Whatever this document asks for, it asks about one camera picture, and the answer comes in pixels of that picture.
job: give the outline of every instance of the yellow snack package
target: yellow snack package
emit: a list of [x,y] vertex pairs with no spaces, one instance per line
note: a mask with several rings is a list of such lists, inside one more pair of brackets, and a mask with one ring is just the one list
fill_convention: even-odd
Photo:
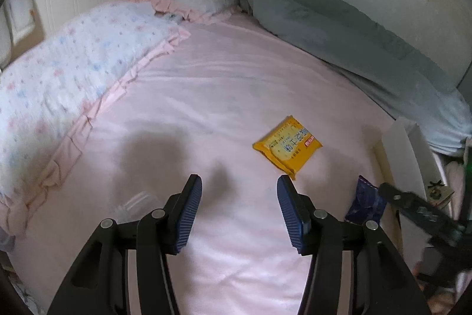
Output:
[[253,144],[293,180],[306,161],[323,145],[294,117],[284,119],[275,129]]

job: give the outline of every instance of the dark blue packet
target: dark blue packet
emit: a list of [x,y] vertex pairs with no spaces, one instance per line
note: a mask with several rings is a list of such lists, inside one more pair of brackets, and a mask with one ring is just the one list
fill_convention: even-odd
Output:
[[386,201],[378,194],[377,187],[359,175],[354,201],[344,220],[354,224],[365,221],[380,223],[385,206]]

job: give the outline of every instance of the transparent plastic container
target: transparent plastic container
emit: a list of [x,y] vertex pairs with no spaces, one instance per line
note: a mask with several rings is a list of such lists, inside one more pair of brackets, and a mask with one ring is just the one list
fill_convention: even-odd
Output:
[[10,252],[15,247],[15,237],[8,235],[2,227],[0,227],[0,251]]
[[129,201],[115,209],[113,218],[116,223],[128,223],[140,220],[152,210],[163,208],[164,204],[148,192],[140,192]]

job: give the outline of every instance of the pink bed sheet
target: pink bed sheet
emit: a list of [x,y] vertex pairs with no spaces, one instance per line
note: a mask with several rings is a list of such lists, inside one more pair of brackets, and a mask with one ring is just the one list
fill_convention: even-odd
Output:
[[[343,76],[247,15],[182,26],[190,38],[134,74],[126,95],[88,126],[81,157],[10,255],[46,308],[103,218],[141,191],[164,203],[198,173],[204,191],[189,243],[169,258],[181,313],[295,314],[310,259],[286,232],[281,171],[252,149],[287,115],[323,144],[296,180],[316,207],[342,219],[359,174],[382,182],[372,146],[393,120]],[[136,291],[132,282],[133,313]]]

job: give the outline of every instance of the metal screw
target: metal screw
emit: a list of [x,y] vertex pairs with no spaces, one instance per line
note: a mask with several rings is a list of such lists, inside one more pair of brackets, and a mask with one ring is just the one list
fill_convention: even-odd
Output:
[[367,227],[369,230],[375,231],[378,229],[378,224],[374,221],[367,221],[365,222],[365,227]]
[[315,210],[313,215],[318,219],[325,219],[327,217],[327,212],[324,210]]
[[152,216],[154,219],[163,218],[165,215],[166,215],[166,211],[164,211],[164,210],[161,209],[161,208],[158,208],[157,210],[154,210],[154,211],[151,213],[151,216]]
[[103,229],[109,229],[112,225],[113,225],[113,220],[111,219],[104,219],[100,223],[100,227],[102,227]]

